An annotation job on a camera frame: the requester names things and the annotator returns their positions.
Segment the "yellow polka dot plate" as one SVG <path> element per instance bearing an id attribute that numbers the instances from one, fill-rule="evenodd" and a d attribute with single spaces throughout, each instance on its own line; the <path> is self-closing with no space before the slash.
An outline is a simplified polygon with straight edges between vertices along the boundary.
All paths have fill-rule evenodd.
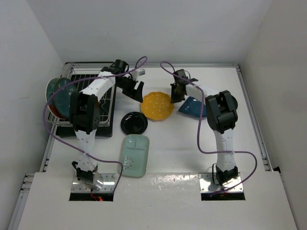
<path id="1" fill-rule="evenodd" d="M 141 112 L 153 121 L 165 120 L 171 116 L 174 104 L 171 97 L 164 92 L 151 92 L 143 97 Z"/>

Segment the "black round plate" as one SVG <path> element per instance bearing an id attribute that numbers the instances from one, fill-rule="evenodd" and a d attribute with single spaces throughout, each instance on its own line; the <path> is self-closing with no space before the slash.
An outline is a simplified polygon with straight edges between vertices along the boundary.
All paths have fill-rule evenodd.
<path id="1" fill-rule="evenodd" d="M 148 120 L 143 113 L 130 112 L 123 116 L 120 122 L 121 130 L 124 134 L 140 135 L 145 132 L 148 127 Z"/>

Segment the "light green rectangular plate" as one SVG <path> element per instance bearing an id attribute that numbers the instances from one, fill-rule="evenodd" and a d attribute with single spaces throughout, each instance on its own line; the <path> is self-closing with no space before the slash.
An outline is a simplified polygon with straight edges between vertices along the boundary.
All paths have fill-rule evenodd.
<path id="1" fill-rule="evenodd" d="M 124 138 L 120 162 L 123 165 L 122 176 L 142 178 L 146 173 L 150 140 L 145 135 L 130 134 Z"/>

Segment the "teal round floral plate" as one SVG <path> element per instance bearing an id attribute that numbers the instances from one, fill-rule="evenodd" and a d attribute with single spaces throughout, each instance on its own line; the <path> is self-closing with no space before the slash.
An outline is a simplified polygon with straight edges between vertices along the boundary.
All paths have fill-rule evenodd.
<path id="1" fill-rule="evenodd" d="M 56 81 L 54 85 L 54 92 L 57 92 L 61 87 L 71 83 L 71 80 L 68 78 L 60 78 Z M 76 86 L 70 85 L 62 89 L 57 93 L 57 95 L 54 97 L 54 104 L 57 109 L 57 111 L 60 113 L 61 116 L 68 119 L 70 115 L 70 100 L 71 95 L 74 92 L 77 92 Z"/>

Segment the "red and teal plate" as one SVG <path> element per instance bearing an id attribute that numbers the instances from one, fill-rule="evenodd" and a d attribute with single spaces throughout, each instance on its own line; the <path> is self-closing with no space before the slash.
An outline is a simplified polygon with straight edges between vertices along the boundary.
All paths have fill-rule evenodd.
<path id="1" fill-rule="evenodd" d="M 54 87 L 56 82 L 59 80 L 59 78 L 53 78 L 51 79 L 47 86 L 46 86 L 46 102 L 50 99 L 50 97 L 54 93 Z M 49 111 L 57 118 L 64 119 L 64 117 L 58 112 L 58 110 L 55 107 L 54 100 L 52 100 L 48 105 Z"/>

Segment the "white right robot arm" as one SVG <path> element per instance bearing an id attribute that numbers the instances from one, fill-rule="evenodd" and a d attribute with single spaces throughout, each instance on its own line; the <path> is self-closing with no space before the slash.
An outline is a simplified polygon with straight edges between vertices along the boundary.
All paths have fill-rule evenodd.
<path id="1" fill-rule="evenodd" d="M 190 96 L 201 102 L 201 111 L 206 107 L 207 122 L 214 132 L 217 149 L 213 183 L 222 186 L 238 175 L 233 146 L 233 132 L 238 120 L 236 99 L 227 90 L 218 92 L 199 84 L 197 79 L 189 79 L 183 69 L 172 75 L 172 103 L 179 103 L 185 100 L 185 96 Z"/>

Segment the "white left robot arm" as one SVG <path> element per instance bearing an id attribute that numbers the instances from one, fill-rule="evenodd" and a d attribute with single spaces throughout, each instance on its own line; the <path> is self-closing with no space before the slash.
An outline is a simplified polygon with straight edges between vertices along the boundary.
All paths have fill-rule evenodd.
<path id="1" fill-rule="evenodd" d="M 105 93 L 116 86 L 122 89 L 127 97 L 143 102 L 142 89 L 144 83 L 137 78 L 145 74 L 145 70 L 136 66 L 129 69 L 127 62 L 117 59 L 109 67 L 103 67 L 92 83 L 80 92 L 71 95 L 69 121 L 72 124 L 82 155 L 72 163 L 77 179 L 92 190 L 98 188 L 101 178 L 98 174 L 97 157 L 93 156 L 95 136 L 100 123 L 99 102 Z"/>

